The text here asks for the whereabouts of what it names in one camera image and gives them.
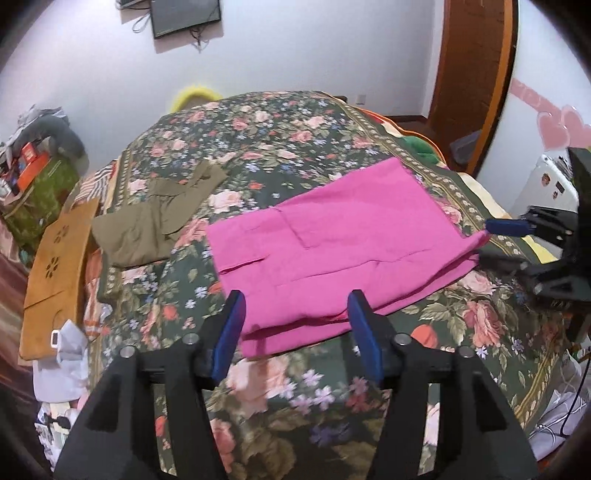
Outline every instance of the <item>wall-mounted tv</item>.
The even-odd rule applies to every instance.
[[[154,38],[221,19],[219,0],[150,0]]]

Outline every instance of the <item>wall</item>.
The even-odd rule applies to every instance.
[[[427,70],[427,81],[425,83],[425,96],[423,100],[422,116],[429,118],[437,71],[439,70],[439,57],[441,55],[441,41],[443,39],[443,21],[445,15],[445,0],[435,0],[433,8],[433,35],[431,37],[431,57]]]
[[[324,90],[385,115],[420,114],[442,0],[226,0],[200,52],[187,32],[131,31],[114,0],[54,0],[0,72],[0,138],[31,104],[61,105],[96,169],[203,85],[223,96]]]
[[[574,106],[591,122],[591,81],[552,23],[530,0],[519,1],[519,34],[513,78],[558,108]],[[509,94],[478,181],[510,210],[545,151],[538,112]]]

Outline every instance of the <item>floral bedspread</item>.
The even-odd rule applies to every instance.
[[[208,223],[276,205],[393,155],[463,233],[483,228],[490,215],[457,174],[422,164],[380,124],[323,93],[249,93],[162,117],[123,152],[109,211],[143,201],[150,178],[184,183],[204,160],[222,165],[228,179],[186,226],[168,261],[128,271],[103,262],[99,295],[114,313],[92,346],[94,381],[120,345],[165,348],[220,311]],[[520,239],[494,236],[486,248],[537,260]],[[533,427],[558,363],[560,316],[530,309],[513,281],[474,270],[388,318],[431,348],[475,348],[522,427]],[[165,396],[158,392],[161,466],[174,472]],[[388,402],[389,391],[363,377],[350,333],[271,358],[245,359],[237,351],[228,377],[207,397],[224,466],[238,480],[364,478]],[[438,419],[434,388],[423,470],[433,466]]]

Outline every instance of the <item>yellow fuzzy object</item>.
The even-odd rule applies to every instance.
[[[170,108],[170,113],[182,110],[193,99],[203,99],[206,102],[217,102],[222,99],[222,95],[205,87],[187,87],[174,99],[173,105]]]

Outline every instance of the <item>pink cloth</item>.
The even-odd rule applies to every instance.
[[[347,332],[356,288],[381,314],[425,298],[468,273],[488,240],[463,236],[397,158],[216,222],[207,237],[224,292],[246,296],[245,356]]]

